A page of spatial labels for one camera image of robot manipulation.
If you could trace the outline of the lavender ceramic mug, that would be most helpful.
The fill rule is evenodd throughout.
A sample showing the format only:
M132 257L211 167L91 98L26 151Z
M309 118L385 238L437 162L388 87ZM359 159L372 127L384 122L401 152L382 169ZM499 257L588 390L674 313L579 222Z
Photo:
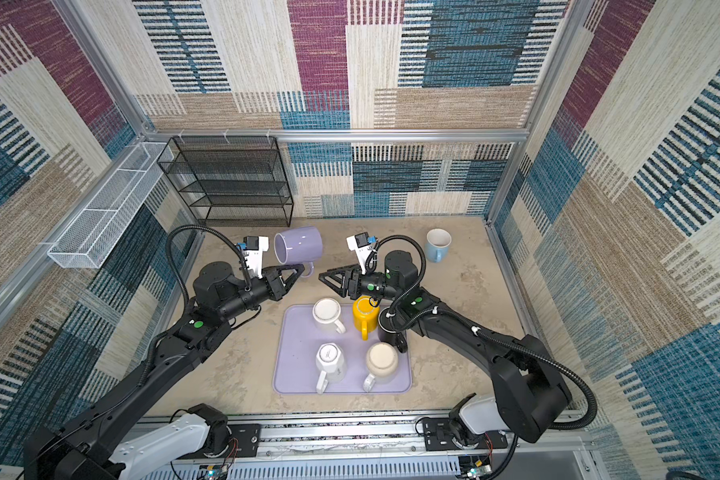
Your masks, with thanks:
M323 241L314 226L279 232L274 236L275 256L281 265L304 264L304 278L314 272L314 263L323 255Z

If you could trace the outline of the white faceted ceramic mug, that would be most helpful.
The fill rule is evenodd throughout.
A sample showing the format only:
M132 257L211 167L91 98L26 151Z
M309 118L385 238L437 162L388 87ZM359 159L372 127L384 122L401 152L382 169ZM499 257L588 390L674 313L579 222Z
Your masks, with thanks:
M322 344L316 353L315 362L319 373L315 387L317 394L323 394L329 384L341 382L346 376L346 357L335 343Z

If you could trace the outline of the light blue ceramic mug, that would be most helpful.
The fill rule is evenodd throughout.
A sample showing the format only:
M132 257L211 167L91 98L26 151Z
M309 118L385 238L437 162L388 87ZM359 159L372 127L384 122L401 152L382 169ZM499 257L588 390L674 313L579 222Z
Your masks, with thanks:
M447 255L452 243L451 234L441 228L431 229L426 234L425 254L433 263L441 262Z

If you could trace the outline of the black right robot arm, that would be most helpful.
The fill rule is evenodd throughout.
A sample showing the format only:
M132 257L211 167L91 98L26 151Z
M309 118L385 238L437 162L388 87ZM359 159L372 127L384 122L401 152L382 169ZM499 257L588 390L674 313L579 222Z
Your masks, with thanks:
M538 338L518 339L484 327L424 288L427 258L417 241L362 232L348 243L357 262L320 273L320 282L342 298L389 301L381 326L395 335L412 330L477 365L492 382L495 411L509 431L534 443L549 429L582 429L596 419L593 390L554 360Z

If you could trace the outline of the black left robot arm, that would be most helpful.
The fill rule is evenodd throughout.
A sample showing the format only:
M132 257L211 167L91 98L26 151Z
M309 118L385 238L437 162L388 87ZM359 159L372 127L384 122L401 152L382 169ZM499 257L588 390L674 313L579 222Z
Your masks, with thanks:
M301 263L264 266L265 238L227 237L241 276L223 261L205 265L183 289L181 318L150 342L144 361L89 409L56 431L37 430L24 446L24 479L139 479L190 453L229 454L226 418L201 404L177 421L132 441L126 435L179 380L204 363L241 324L247 311L279 301L293 288Z

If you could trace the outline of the white upside-down mug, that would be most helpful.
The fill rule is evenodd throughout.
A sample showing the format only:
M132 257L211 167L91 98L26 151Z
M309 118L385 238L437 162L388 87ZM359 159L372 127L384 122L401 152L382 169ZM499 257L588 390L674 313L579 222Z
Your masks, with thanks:
M342 306L333 298L322 298L312 308L314 322L325 332L344 334L346 327L341 320Z

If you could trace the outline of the yellow ceramic mug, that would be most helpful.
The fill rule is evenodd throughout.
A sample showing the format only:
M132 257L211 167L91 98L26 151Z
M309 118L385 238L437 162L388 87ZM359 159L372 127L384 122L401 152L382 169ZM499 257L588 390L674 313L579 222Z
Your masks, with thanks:
M363 341L367 341L370 334L377 328L379 313L379 304L369 296L361 296L353 302L353 323Z

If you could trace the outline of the black ceramic mug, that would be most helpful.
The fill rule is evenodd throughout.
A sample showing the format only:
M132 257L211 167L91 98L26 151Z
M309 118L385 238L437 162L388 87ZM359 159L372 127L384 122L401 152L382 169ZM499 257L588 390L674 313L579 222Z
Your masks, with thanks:
M388 308L382 310L378 316L377 334L380 342L395 347L401 354L408 352L408 342L404 332L397 332L392 328L392 320L387 317Z

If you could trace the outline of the cream upside-down mug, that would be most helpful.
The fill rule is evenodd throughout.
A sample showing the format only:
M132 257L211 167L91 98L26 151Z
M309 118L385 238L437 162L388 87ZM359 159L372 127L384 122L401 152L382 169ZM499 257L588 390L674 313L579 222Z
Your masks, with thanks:
M363 390L371 392L378 385L391 381L399 366L399 352L385 342L373 344L365 358L368 374L363 382Z

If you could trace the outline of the lavender silicone mat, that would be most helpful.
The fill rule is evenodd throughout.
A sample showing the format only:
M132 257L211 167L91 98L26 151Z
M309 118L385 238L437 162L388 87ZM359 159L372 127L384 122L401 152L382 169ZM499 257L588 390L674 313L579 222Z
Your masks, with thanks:
M273 389L280 394L305 394L316 392L319 378L316 363L318 348L325 343L338 345L346 360L347 373L339 382L332 382L326 394L364 395L364 379L368 375L366 353L378 341L375 332L364 341L361 332L354 327L352 306L342 306L341 321L347 328L343 334L321 329L312 315L311 304L293 305L286 309L281 328L276 357Z

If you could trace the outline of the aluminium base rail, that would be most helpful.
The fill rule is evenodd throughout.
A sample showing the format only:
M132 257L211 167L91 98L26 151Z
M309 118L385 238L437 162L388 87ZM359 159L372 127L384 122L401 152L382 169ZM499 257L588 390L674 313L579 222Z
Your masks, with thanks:
M147 479L605 479L588 434L489 431L460 448L445 410L231 415L235 452L157 460Z

